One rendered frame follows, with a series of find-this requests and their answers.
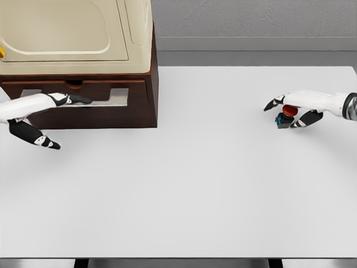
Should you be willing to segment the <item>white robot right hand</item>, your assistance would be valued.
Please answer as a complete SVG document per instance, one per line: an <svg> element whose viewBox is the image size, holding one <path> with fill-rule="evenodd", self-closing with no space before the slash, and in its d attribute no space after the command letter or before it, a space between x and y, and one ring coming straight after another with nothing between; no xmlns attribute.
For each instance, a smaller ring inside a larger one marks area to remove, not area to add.
<svg viewBox="0 0 357 268"><path fill-rule="evenodd" d="M310 90L300 90L272 99L264 108L268 111L278 105L288 105L297 108L308 109L296 122L290 124L290 128L307 127L319 121L324 111L329 111L335 116L342 116L342 107L346 98L345 93L328 94Z"/></svg>

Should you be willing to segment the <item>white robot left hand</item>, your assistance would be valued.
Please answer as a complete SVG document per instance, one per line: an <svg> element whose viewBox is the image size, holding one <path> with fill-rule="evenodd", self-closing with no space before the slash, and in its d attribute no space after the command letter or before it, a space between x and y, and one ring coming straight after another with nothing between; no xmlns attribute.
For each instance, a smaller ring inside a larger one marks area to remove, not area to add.
<svg viewBox="0 0 357 268"><path fill-rule="evenodd" d="M58 143L24 120L32 114L43 112L50 108L75 103L90 104L91 102L91 99L79 95L37 93L0 103L0 123L7 124L9 132L21 140L36 146L59 150L61 146Z"/></svg>

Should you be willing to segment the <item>red button black switch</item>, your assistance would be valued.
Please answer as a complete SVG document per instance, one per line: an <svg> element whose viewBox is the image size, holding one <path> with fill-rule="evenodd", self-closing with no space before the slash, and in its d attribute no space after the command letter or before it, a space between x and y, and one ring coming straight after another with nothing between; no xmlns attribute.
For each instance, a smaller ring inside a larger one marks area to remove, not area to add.
<svg viewBox="0 0 357 268"><path fill-rule="evenodd" d="M282 112L280 112L275 119L278 129L289 128L290 125L295 120L295 116L297 114L298 114L297 107L284 105L282 107Z"/></svg>

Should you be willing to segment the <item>brown drawer with metal handle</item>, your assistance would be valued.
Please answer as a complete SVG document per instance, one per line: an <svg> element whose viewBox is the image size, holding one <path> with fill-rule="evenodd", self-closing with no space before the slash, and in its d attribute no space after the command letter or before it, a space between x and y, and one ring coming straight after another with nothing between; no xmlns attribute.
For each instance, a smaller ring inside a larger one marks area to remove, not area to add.
<svg viewBox="0 0 357 268"><path fill-rule="evenodd" d="M41 130L143 128L153 127L146 84L139 80L49 80L7 81L0 87L11 98L19 98L24 90L39 90L41 93L67 93L80 95L95 101L108 101L114 89L128 89L125 106L77 105L51 108L28 117Z"/></svg>

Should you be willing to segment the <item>brown wooden cabinet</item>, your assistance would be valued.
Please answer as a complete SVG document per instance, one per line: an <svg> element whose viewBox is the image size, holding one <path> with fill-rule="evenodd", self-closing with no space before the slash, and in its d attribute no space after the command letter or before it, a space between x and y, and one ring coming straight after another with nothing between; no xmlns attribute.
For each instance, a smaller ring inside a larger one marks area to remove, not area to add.
<svg viewBox="0 0 357 268"><path fill-rule="evenodd" d="M7 81L49 81L49 80L139 80L142 79L146 84L147 97L151 109L151 118L158 121L158 64L156 56L155 28L153 25L151 66L146 73L127 73L127 74L59 74L59 75L0 75L0 83ZM35 90L24 90L20 97L25 94L33 94ZM110 93L108 101L95 101L90 104L93 106L125 106L127 104L128 89L114 89Z"/></svg>

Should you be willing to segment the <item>beige appliance housing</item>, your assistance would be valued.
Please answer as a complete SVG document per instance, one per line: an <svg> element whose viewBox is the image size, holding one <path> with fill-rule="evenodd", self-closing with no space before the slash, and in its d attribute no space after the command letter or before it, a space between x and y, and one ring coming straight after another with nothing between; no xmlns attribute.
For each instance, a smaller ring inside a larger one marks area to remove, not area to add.
<svg viewBox="0 0 357 268"><path fill-rule="evenodd" d="M150 0L0 0L0 75L146 73Z"/></svg>

